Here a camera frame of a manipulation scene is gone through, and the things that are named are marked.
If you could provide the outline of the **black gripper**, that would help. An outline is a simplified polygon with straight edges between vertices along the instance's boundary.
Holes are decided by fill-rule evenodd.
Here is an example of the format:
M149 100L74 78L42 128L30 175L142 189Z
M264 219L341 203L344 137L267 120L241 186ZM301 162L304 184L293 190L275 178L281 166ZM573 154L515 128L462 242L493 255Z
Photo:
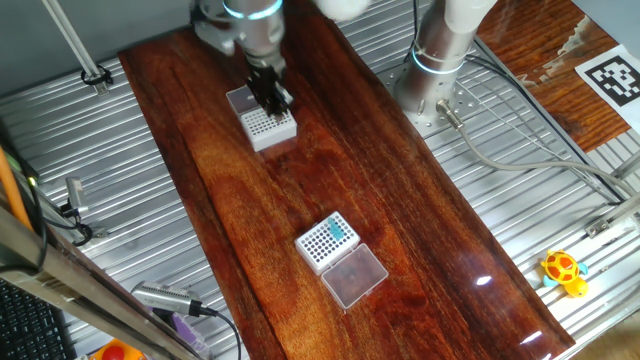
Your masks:
M251 63L248 64L248 68L247 86L266 115L277 119L284 116L294 100L283 85L286 69L274 66L260 67Z

